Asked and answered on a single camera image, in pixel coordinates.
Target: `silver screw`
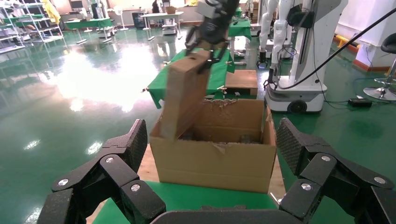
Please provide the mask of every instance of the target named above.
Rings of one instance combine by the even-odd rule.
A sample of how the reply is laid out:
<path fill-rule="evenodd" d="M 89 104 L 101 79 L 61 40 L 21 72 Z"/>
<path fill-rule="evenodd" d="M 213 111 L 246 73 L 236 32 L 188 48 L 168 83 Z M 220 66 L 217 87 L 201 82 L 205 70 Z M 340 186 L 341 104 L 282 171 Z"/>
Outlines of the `silver screw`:
<path fill-rule="evenodd" d="M 330 161 L 330 158 L 329 157 L 327 157 L 327 156 L 322 156 L 322 159 L 324 160 L 324 161 Z"/>
<path fill-rule="evenodd" d="M 312 187 L 311 187 L 309 184 L 307 184 L 307 183 L 301 184 L 301 187 L 302 187 L 304 190 L 311 190 L 311 189 L 312 189 Z"/>
<path fill-rule="evenodd" d="M 386 183 L 386 181 L 378 176 L 374 177 L 374 180 L 377 181 L 380 184 L 384 184 Z"/>
<path fill-rule="evenodd" d="M 140 185 L 139 184 L 134 184 L 131 187 L 131 191 L 133 192 L 137 192 L 140 189 Z"/>
<path fill-rule="evenodd" d="M 111 163 L 113 160 L 114 160 L 114 159 L 113 159 L 112 157 L 109 157 L 109 158 L 106 159 L 106 162 L 107 162 L 107 163 Z"/>
<path fill-rule="evenodd" d="M 69 182 L 68 179 L 63 179 L 63 180 L 61 180 L 61 181 L 58 182 L 58 185 L 59 185 L 59 186 L 64 186 L 64 185 L 67 184 L 67 182 Z"/>

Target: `yellow object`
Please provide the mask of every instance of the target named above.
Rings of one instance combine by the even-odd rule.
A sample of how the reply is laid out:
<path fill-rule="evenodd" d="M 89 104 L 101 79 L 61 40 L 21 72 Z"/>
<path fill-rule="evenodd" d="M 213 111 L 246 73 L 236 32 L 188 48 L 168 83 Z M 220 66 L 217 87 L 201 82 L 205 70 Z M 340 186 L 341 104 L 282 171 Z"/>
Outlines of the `yellow object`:
<path fill-rule="evenodd" d="M 192 0 L 190 2 L 190 6 L 197 6 L 198 5 L 198 0 Z"/>
<path fill-rule="evenodd" d="M 59 25 L 61 16 L 59 15 L 57 9 L 48 0 L 42 0 L 41 2 L 44 3 L 44 10 L 47 12 L 48 17 L 51 19 L 51 22 Z"/>
<path fill-rule="evenodd" d="M 349 41 L 347 38 L 345 38 L 345 37 L 343 37 L 343 36 L 340 36 L 340 35 L 337 35 L 337 36 L 335 36 L 335 37 L 336 37 L 337 39 L 339 39 L 338 48 L 344 46 L 344 44 L 345 44 L 346 42 Z"/>

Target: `electric fan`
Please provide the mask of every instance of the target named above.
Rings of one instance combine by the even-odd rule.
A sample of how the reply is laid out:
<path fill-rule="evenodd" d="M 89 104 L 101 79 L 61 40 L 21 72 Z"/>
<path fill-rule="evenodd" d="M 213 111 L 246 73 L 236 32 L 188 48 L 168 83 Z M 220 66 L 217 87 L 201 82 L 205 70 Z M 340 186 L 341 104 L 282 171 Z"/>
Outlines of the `electric fan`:
<path fill-rule="evenodd" d="M 120 29 L 120 30 L 121 31 L 128 30 L 128 28 L 125 28 L 124 19 L 122 18 L 122 7 L 114 6 L 114 12 L 116 15 L 119 15 L 121 17 L 122 29 Z"/>

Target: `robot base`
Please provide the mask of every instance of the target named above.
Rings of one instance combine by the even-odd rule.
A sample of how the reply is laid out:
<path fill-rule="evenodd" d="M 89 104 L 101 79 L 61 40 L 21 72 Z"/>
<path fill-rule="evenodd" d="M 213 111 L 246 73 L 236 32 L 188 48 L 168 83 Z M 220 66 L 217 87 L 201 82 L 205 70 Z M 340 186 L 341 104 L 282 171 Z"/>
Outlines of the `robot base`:
<path fill-rule="evenodd" d="M 177 34 L 177 24 L 173 23 L 171 25 L 162 26 L 162 35 L 175 35 Z"/>
<path fill-rule="evenodd" d="M 252 37 L 256 37 L 260 35 L 260 31 L 261 31 L 261 25 L 258 23 L 252 24 L 250 26 L 250 35 Z"/>
<path fill-rule="evenodd" d="M 107 27 L 104 30 L 100 29 L 97 34 L 99 36 L 99 38 L 105 38 L 105 35 L 107 35 L 107 37 L 112 37 L 117 33 L 117 28 L 115 27 Z"/>
<path fill-rule="evenodd" d="M 321 90 L 275 91 L 268 86 L 265 94 L 265 101 L 273 112 L 318 113 L 324 100 Z"/>
<path fill-rule="evenodd" d="M 162 30 L 162 35 L 175 35 L 175 34 L 177 34 L 177 31 L 175 29 Z"/>

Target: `power adapter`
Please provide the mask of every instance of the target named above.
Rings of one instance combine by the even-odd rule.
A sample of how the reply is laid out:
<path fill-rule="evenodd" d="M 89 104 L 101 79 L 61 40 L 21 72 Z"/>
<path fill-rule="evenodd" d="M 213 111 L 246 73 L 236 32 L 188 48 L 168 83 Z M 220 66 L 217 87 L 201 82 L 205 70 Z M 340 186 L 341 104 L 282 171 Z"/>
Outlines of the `power adapter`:
<path fill-rule="evenodd" d="M 352 107 L 371 107 L 373 105 L 373 102 L 371 100 L 362 98 L 352 98 L 348 100 L 348 104 L 351 105 Z"/>

